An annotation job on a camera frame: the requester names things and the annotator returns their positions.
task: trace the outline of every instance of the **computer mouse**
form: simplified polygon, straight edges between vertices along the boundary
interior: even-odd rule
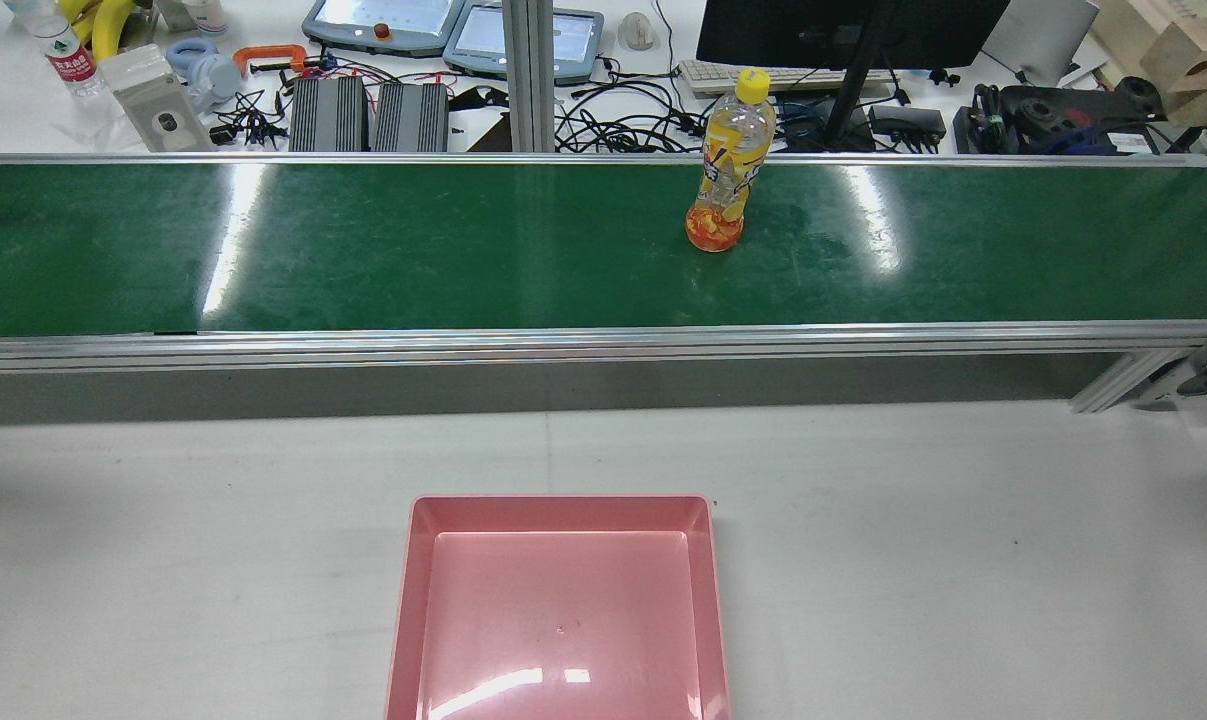
[[[657,43],[657,33],[652,31],[652,21],[643,13],[626,14],[625,19],[620,21],[620,30],[617,31],[617,35],[630,49],[648,49]]]

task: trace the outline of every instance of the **yellow bottle cap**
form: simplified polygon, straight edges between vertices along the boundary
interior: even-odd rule
[[[736,96],[750,105],[766,100],[766,94],[771,89],[772,77],[759,68],[746,68],[741,70],[741,77],[736,78]]]

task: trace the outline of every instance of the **monitor stand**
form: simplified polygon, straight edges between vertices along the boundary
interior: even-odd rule
[[[832,152],[864,152],[855,147],[856,129],[864,128],[868,135],[869,125],[858,125],[863,119],[853,119],[856,105],[861,104],[861,94],[865,88],[865,76],[877,63],[884,53],[884,39],[888,28],[892,27],[892,18],[900,7],[903,0],[874,0],[869,18],[862,27],[861,35],[856,39],[856,51],[851,63],[847,63],[847,72],[844,83],[839,88],[839,96],[830,109],[830,115],[826,121],[826,128],[821,133],[821,145]]]

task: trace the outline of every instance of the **wooden block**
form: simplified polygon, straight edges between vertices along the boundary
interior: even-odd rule
[[[1171,92],[1207,90],[1207,19],[1178,19],[1141,58],[1144,76]]]
[[[1125,72],[1137,74],[1141,59],[1171,24],[1171,18],[1143,0],[1095,1],[1101,12],[1092,23],[1092,35]]]
[[[1171,92],[1162,100],[1171,124],[1207,127],[1207,90]]]

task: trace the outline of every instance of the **keyboard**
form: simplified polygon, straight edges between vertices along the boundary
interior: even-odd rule
[[[839,90],[844,70],[812,70],[810,68],[763,68],[772,76],[772,92]],[[736,87],[741,65],[723,65],[702,60],[681,60],[680,71],[696,95],[723,95]],[[892,82],[887,70],[869,70],[865,84]]]

